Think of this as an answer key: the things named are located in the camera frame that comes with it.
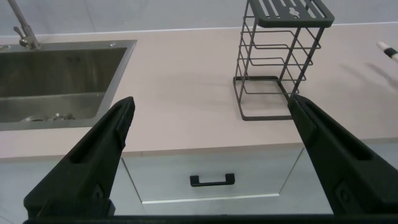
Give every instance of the drawer handle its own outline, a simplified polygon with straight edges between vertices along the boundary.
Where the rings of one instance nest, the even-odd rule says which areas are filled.
[[[209,182],[199,183],[199,176],[190,176],[192,187],[206,187],[206,186],[220,186],[220,185],[233,185],[235,184],[235,174],[225,174],[225,182]]]

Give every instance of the sink basin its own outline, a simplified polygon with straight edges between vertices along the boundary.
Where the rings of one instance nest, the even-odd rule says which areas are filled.
[[[111,106],[135,43],[0,46],[0,131],[94,125]]]

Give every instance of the cabinet door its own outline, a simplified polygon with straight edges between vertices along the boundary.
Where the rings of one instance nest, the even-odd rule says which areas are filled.
[[[27,220],[25,196],[50,172],[58,161],[0,163],[0,223]],[[115,215],[142,215],[143,209],[131,179],[119,163],[110,199]]]
[[[0,223],[27,220],[25,196],[58,161],[0,163]]]
[[[168,203],[145,203],[149,215],[272,215],[331,214],[310,157],[304,150],[292,169],[279,196],[246,197],[219,200],[180,200]]]
[[[124,160],[141,200],[150,202],[278,194],[301,150],[275,148]],[[229,182],[226,174],[234,181]]]
[[[368,146],[393,167],[398,169],[398,143],[368,144]]]

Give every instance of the faucet spout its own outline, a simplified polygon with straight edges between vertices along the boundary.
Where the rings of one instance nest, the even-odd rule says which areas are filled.
[[[35,34],[33,33],[33,30],[30,27],[30,25],[28,25],[28,23],[26,22],[25,17],[22,14],[21,10],[19,9],[15,0],[8,0],[8,3],[10,4],[12,10],[14,11],[14,14],[17,16],[19,23],[21,23],[22,31],[24,31],[25,33],[25,37],[21,35],[21,33],[18,33],[19,35],[21,35],[21,40],[19,41],[19,43],[22,46],[28,47],[32,50],[40,49],[39,41],[37,40]]]

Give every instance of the kitchen countertop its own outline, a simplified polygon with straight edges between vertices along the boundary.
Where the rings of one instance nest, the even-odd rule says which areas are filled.
[[[133,96],[124,156],[302,147],[293,121],[243,121],[233,91],[240,29],[42,35],[46,42],[136,39],[113,103]],[[300,84],[364,141],[398,139],[398,65],[377,47],[398,24],[333,26]],[[15,44],[17,37],[0,37]],[[0,161],[64,156],[89,128],[0,132]]]

